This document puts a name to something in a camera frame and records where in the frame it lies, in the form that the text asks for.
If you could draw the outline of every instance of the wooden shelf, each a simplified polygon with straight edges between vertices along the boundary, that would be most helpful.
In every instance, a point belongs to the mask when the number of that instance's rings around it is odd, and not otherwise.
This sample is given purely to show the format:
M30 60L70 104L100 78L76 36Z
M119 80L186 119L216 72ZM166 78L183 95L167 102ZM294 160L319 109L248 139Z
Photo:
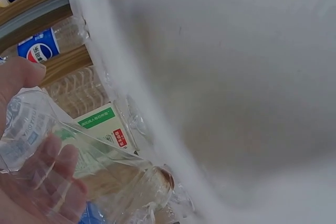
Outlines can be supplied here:
M65 55L56 56L54 59L45 62L47 75L40 87L46 87L67 74L90 65L92 65L92 61L85 46L81 46Z

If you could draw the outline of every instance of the hand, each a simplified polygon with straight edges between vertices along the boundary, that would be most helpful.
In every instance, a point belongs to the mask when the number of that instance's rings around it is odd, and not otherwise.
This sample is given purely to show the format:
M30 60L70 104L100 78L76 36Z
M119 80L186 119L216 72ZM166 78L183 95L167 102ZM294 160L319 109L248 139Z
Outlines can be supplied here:
M38 85L46 68L17 57L0 66L0 136L7 105L21 88ZM73 179L78 150L50 135L15 174L0 174L0 224L78 223L87 188Z

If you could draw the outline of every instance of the red label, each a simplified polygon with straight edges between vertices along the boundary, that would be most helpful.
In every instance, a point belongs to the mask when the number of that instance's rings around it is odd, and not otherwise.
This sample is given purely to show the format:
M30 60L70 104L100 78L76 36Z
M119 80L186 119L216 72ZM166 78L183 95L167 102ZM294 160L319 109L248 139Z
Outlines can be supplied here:
M121 129L117 129L116 131L113 131L114 136L117 139L117 142L120 147L125 147L127 145L126 139L124 137L124 134L122 134Z

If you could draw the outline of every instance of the finger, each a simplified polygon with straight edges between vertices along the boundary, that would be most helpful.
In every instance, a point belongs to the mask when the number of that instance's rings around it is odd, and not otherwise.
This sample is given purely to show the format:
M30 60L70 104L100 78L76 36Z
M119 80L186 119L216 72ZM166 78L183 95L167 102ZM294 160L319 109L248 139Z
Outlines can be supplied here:
M65 202L59 210L59 214L73 223L78 223L86 206L88 188L86 185L75 179L65 197Z
M61 145L60 138L49 135L34 155L23 164L17 178L30 189L38 188L53 166Z
M45 66L15 57L0 65L0 115L6 115L7 105L21 88L32 88L42 81ZM6 118L0 117L0 133L3 133Z
M75 172L78 160L78 149L73 145L66 145L56 158L55 164L43 181L40 189L52 198L52 207L64 198Z

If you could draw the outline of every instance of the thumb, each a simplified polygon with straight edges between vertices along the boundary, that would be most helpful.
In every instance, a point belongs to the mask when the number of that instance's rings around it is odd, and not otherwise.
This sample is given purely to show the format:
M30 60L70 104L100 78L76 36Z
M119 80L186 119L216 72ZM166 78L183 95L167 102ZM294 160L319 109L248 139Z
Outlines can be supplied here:
M15 57L0 66L0 134L4 132L7 105L21 88L32 88L40 84L46 67Z

